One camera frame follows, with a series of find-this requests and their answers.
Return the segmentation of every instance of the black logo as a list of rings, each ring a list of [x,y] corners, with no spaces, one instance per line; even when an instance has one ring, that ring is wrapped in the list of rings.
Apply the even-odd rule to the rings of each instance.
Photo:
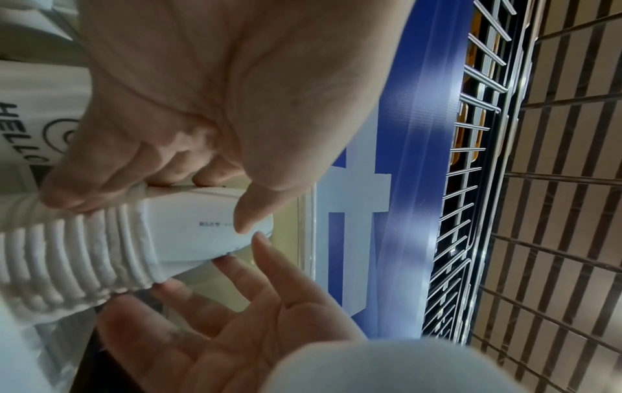
[[[78,126],[78,121],[72,118],[59,118],[49,122],[43,128],[43,140],[59,153],[65,153]]]

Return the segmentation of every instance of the blue sign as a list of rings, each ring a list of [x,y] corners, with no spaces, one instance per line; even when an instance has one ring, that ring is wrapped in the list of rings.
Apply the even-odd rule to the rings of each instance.
[[[472,0],[417,0],[380,102],[317,185],[316,281],[370,338],[421,335]]]

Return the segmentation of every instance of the wire rack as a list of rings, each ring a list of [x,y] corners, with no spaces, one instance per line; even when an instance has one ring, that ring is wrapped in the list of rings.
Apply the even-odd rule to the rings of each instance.
[[[450,152],[443,214],[423,335],[461,340],[469,304],[474,244],[484,226],[498,146],[502,142],[525,52],[533,1],[474,1],[460,106]]]

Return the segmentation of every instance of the sleeve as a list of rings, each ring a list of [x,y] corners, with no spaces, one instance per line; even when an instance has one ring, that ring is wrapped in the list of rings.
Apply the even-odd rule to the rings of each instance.
[[[312,344],[288,356],[262,393],[519,393],[473,350],[448,341]]]

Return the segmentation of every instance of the hand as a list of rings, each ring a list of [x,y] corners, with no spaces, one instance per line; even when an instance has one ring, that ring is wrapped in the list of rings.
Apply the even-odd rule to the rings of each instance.
[[[258,392],[276,364],[322,341],[366,340],[339,305],[261,233],[259,269],[233,257],[214,264],[251,303],[236,313],[168,280],[152,293],[196,331],[182,331],[131,295],[99,314],[104,346],[146,393]]]
[[[82,0],[93,95],[41,198],[246,173],[235,228],[317,181],[378,100],[414,0]]]

